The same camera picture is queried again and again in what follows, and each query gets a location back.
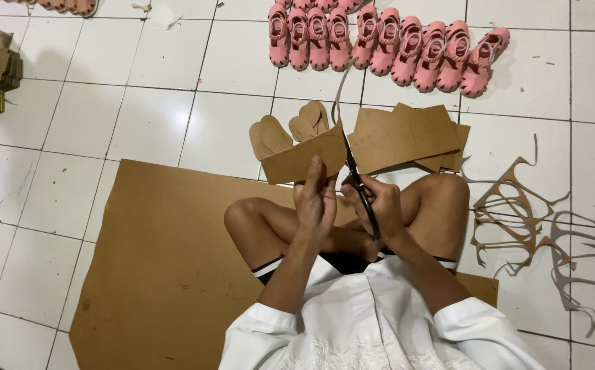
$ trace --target scissors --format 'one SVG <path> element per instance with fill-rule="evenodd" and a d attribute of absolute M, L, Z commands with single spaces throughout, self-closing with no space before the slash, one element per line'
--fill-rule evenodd
<path fill-rule="evenodd" d="M 351 66 L 355 63 L 355 61 L 358 58 L 359 57 L 352 58 L 347 63 L 347 68 L 345 69 L 345 73 L 343 74 L 343 79 L 341 80 L 338 92 L 336 93 L 336 100 L 334 101 L 334 105 L 332 105 L 332 120 L 334 122 L 338 122 L 341 120 L 341 107 L 339 103 L 339 100 L 341 99 L 341 90 L 343 89 L 345 78 L 347 77 L 348 72 L 350 72 Z M 347 166 L 350 169 L 350 185 L 359 193 L 359 198 L 361 198 L 361 203 L 364 205 L 364 208 L 366 209 L 366 213 L 368 214 L 368 220 L 370 221 L 370 225 L 373 228 L 373 240 L 378 242 L 380 240 L 380 226 L 377 223 L 377 219 L 375 218 L 375 212 L 373 212 L 373 208 L 370 205 L 370 202 L 368 201 L 368 197 L 366 197 L 364 184 L 361 182 L 359 172 L 357 171 L 357 162 L 355 162 L 355 158 L 352 156 L 350 144 L 347 142 L 345 132 L 343 132 L 343 141 L 345 141 L 345 150 L 347 151 Z"/>

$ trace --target white shirt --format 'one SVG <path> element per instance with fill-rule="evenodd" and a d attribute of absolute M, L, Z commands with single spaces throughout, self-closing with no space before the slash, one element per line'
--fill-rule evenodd
<path fill-rule="evenodd" d="M 544 369 L 496 308 L 468 298 L 433 317 L 409 280 L 396 256 L 345 276 L 318 257 L 301 313 L 248 308 L 220 369 Z"/>

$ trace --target white tile floor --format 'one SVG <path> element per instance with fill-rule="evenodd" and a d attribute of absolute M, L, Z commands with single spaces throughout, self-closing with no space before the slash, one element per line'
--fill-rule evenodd
<path fill-rule="evenodd" d="M 26 76 L 7 94 L 17 105 L 0 115 L 0 364 L 6 369 L 78 368 L 66 332 L 121 158 L 262 181 L 249 125 L 270 113 L 286 125 L 300 99 L 329 106 L 334 98 L 341 74 L 278 71 L 267 60 L 272 0 L 226 0 L 221 8 L 216 0 L 152 1 L 182 14 L 173 29 L 152 29 L 123 0 L 101 0 L 89 20 L 0 1 L 0 29 L 14 33 L 12 48 L 25 60 Z M 473 158 L 465 168 L 477 179 L 496 179 L 517 156 L 533 160 L 536 133 L 539 163 L 518 167 L 517 176 L 549 199 L 571 191 L 556 210 L 595 219 L 595 0 L 375 4 L 415 14 L 424 24 L 465 19 L 474 41 L 492 26 L 511 28 L 512 39 L 477 99 L 420 94 L 388 77 L 352 71 L 342 98 L 346 131 L 362 105 L 443 104 L 452 120 L 472 127 L 465 155 Z M 354 38 L 356 27 L 350 29 Z M 403 169 L 380 178 L 404 188 L 424 175 Z M 486 186 L 471 187 L 473 203 Z M 595 232 L 574 221 L 565 227 Z M 549 226 L 543 223 L 542 235 Z M 572 255 L 588 252 L 581 238 L 558 241 Z M 484 254 L 483 269 L 467 243 L 460 271 L 490 276 L 513 256 Z M 595 333 L 585 338 L 587 317 L 564 311 L 550 266 L 542 253 L 519 276 L 502 275 L 499 308 L 548 369 L 595 368 Z M 595 260 L 579 261 L 573 274 L 595 279 Z M 595 308 L 595 286 L 573 285 L 572 295 Z"/>

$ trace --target cardboard sheet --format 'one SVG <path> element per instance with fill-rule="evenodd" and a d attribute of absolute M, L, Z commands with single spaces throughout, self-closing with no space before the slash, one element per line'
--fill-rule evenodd
<path fill-rule="evenodd" d="M 293 207 L 288 187 L 121 160 L 69 332 L 81 370 L 218 367 L 226 328 L 262 289 L 223 222 L 252 196 Z M 338 199 L 336 224 L 354 219 Z"/>

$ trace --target pink sandal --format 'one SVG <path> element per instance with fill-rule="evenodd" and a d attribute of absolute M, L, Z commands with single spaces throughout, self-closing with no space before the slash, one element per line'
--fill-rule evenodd
<path fill-rule="evenodd" d="M 321 71 L 330 65 L 330 45 L 327 35 L 327 19 L 319 8 L 309 10 L 309 60 L 311 68 Z"/>
<path fill-rule="evenodd" d="M 347 29 L 347 16 L 341 7 L 335 8 L 330 13 L 327 21 L 330 34 L 330 63 L 332 69 L 341 72 L 347 68 L 350 60 L 350 33 Z"/>
<path fill-rule="evenodd" d="M 343 8 L 347 14 L 352 14 L 361 3 L 362 0 L 339 0 L 339 7 Z"/>
<path fill-rule="evenodd" d="M 370 59 L 370 71 L 376 76 L 384 76 L 391 70 L 393 59 L 400 46 L 400 15 L 398 9 L 386 8 L 380 15 L 380 42 Z"/>
<path fill-rule="evenodd" d="M 489 66 L 494 63 L 500 53 L 510 42 L 510 30 L 494 28 L 473 48 L 462 75 L 462 94 L 476 97 L 487 88 Z"/>
<path fill-rule="evenodd" d="M 288 63 L 288 27 L 286 27 L 286 18 L 286 10 L 282 5 L 272 5 L 268 14 L 270 61 L 277 67 L 283 67 Z"/>
<path fill-rule="evenodd" d="M 313 7 L 314 1 L 315 0 L 293 0 L 293 9 L 302 9 L 302 12 L 306 13 Z"/>
<path fill-rule="evenodd" d="M 410 15 L 402 21 L 400 26 L 402 43 L 391 67 L 391 78 L 398 86 L 406 86 L 414 78 L 418 55 L 423 49 L 422 31 L 423 28 L 417 17 Z"/>
<path fill-rule="evenodd" d="M 446 29 L 446 48 L 439 69 L 437 88 L 443 92 L 457 89 L 462 81 L 462 69 L 468 58 L 471 40 L 465 21 L 454 21 Z"/>
<path fill-rule="evenodd" d="M 336 0 L 316 0 L 314 8 L 318 8 L 324 13 L 329 13 L 336 7 Z"/>
<path fill-rule="evenodd" d="M 361 8 L 357 15 L 357 27 L 359 27 L 359 36 L 352 48 L 352 58 L 359 58 L 355 62 L 355 68 L 364 69 L 370 63 L 377 40 L 377 9 L 374 5 L 369 4 Z"/>
<path fill-rule="evenodd" d="M 414 83 L 420 92 L 432 91 L 443 62 L 444 35 L 446 25 L 442 21 L 434 21 L 423 31 L 423 50 L 414 73 Z"/>
<path fill-rule="evenodd" d="M 296 71 L 303 71 L 309 65 L 309 28 L 307 15 L 302 9 L 293 8 L 288 14 L 288 29 L 291 32 L 291 51 L 288 61 Z"/>

